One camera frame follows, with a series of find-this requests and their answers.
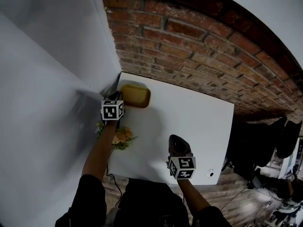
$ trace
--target wooden floor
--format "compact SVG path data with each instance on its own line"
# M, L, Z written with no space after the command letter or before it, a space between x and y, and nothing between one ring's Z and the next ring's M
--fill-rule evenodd
M128 179L116 176L116 182L124 192ZM256 190L246 189L246 184L247 182L235 174L232 169L226 168L221 173L217 185L196 186L196 188L212 206L219 209L243 190L223 208L222 213L233 227L245 227L254 226L254 221L263 223L263 220L268 219L272 211L281 204L279 201L264 195L269 195L267 190L261 190L264 193L262 194ZM118 201L120 192L111 177L105 177L103 185L106 190L107 211L109 211ZM178 185L170 185L170 187L175 194L183 198ZM190 221L192 221L189 211L188 214Z

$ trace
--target red brick wall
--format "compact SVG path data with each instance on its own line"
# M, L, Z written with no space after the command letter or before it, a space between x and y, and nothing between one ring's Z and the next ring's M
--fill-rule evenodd
M301 91L275 60L240 33L168 3L103 1L123 71L229 101L243 119L286 114L301 120Z

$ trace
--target white table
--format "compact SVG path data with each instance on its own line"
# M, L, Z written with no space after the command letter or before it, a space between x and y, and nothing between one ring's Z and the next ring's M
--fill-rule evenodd
M183 87L121 73L117 89L125 84L151 91L147 108L125 106L120 126L131 128L138 138L124 151L115 150L109 172L129 178L177 184L166 161L169 136L186 140L196 157L194 185L216 184L226 154L232 126L233 104ZM213 169L214 175L206 172Z

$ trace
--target black sleeve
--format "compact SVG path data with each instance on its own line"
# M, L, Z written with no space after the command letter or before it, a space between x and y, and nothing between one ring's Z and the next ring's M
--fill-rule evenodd
M232 227L216 207L207 207L194 215L193 227Z
M105 189L94 176L81 177L69 212L56 222L56 227L102 226L106 219Z

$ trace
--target black shirt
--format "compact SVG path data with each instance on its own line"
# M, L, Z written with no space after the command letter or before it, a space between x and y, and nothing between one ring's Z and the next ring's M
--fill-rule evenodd
M114 227L189 227L188 214L182 199L162 183L129 179L119 203ZM68 213L57 220L55 227L101 227L106 220L107 206L102 182L84 175ZM193 226L230 227L216 207L207 207L193 216Z

